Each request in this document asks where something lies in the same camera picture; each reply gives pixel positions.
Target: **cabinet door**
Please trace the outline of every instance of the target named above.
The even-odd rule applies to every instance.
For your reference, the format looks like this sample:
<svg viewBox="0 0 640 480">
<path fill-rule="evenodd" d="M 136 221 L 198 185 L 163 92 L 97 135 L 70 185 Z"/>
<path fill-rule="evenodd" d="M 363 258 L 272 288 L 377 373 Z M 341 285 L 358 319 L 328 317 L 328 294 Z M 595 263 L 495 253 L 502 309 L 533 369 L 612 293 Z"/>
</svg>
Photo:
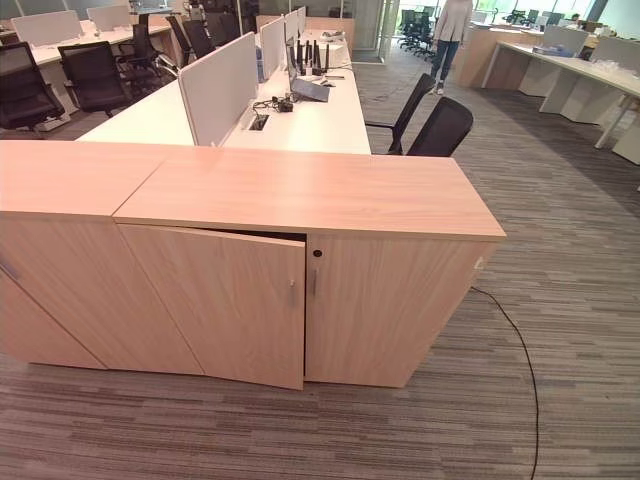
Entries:
<svg viewBox="0 0 640 480">
<path fill-rule="evenodd" d="M 404 386 L 462 301 L 491 243 L 307 240 L 305 379 Z"/>
<path fill-rule="evenodd" d="M 120 229 L 206 375 L 302 388 L 304 242 Z"/>
<path fill-rule="evenodd" d="M 18 284 L 107 368 L 202 374 L 110 218 L 5 217 L 0 231 Z"/>
<path fill-rule="evenodd" d="M 0 351 L 24 362 L 104 368 L 1 271 Z"/>
</svg>

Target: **wood grain surface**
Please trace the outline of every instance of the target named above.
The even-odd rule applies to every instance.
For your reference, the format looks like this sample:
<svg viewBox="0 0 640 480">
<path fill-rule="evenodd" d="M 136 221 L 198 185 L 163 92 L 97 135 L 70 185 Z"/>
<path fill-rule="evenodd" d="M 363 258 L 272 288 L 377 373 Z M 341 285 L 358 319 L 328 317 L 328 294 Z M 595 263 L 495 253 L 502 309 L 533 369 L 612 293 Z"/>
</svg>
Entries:
<svg viewBox="0 0 640 480">
<path fill-rule="evenodd" d="M 2 270 L 0 349 L 23 362 L 105 368 Z"/>
<path fill-rule="evenodd" d="M 305 379 L 404 387 L 496 244 L 310 235 L 307 248 Z"/>
<path fill-rule="evenodd" d="M 504 239 L 450 158 L 176 148 L 116 222 Z"/>
<path fill-rule="evenodd" d="M 108 368 L 201 374 L 116 224 L 53 218 L 0 217 L 20 286 Z"/>
<path fill-rule="evenodd" d="M 170 149 L 0 141 L 0 212 L 111 215 Z"/>
<path fill-rule="evenodd" d="M 206 375 L 302 389 L 304 242 L 120 230 Z"/>
</svg>

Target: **cabinet handle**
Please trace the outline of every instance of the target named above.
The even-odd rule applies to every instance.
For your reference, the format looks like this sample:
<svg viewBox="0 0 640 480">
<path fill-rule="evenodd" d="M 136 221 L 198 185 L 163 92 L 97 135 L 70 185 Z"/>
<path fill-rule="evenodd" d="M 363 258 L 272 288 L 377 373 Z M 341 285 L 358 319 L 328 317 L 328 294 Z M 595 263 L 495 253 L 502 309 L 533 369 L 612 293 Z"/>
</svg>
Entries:
<svg viewBox="0 0 640 480">
<path fill-rule="evenodd" d="M 316 294 L 316 288 L 318 286 L 318 269 L 313 269 L 313 274 L 311 275 L 311 295 Z"/>
<path fill-rule="evenodd" d="M 289 280 L 289 294 L 291 295 L 291 305 L 296 304 L 296 281 Z"/>
</svg>

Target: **laptop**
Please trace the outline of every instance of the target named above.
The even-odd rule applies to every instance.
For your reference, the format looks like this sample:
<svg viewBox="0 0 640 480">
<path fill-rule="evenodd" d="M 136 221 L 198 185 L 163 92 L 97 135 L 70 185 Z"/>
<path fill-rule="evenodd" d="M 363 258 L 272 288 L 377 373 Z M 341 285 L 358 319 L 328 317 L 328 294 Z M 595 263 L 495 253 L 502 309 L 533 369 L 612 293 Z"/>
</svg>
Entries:
<svg viewBox="0 0 640 480">
<path fill-rule="evenodd" d="M 299 79 L 293 45 L 287 42 L 287 47 L 287 69 L 289 71 L 289 88 L 291 89 L 291 93 L 295 93 L 306 100 L 328 102 L 331 89 L 323 85 Z"/>
</svg>

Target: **table leg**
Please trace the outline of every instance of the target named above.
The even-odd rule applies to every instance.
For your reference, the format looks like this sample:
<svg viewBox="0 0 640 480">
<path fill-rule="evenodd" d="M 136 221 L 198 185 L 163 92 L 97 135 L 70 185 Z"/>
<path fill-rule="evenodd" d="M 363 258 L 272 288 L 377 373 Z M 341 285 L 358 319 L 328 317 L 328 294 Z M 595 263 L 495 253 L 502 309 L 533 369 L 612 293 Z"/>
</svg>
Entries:
<svg viewBox="0 0 640 480">
<path fill-rule="evenodd" d="M 613 118 L 613 121 L 604 130 L 604 132 L 596 142 L 596 145 L 595 145 L 596 148 L 603 147 L 603 145 L 609 138 L 609 135 L 611 135 L 611 132 L 613 131 L 613 129 L 616 128 L 616 125 L 618 125 L 618 122 L 620 121 L 620 119 L 624 116 L 624 114 L 627 112 L 627 110 L 631 106 L 632 101 L 633 101 L 633 98 L 631 97 L 631 95 L 624 96 L 624 100 L 622 101 L 622 105 L 620 106 L 620 111 L 616 113 L 616 116 Z"/>
</svg>

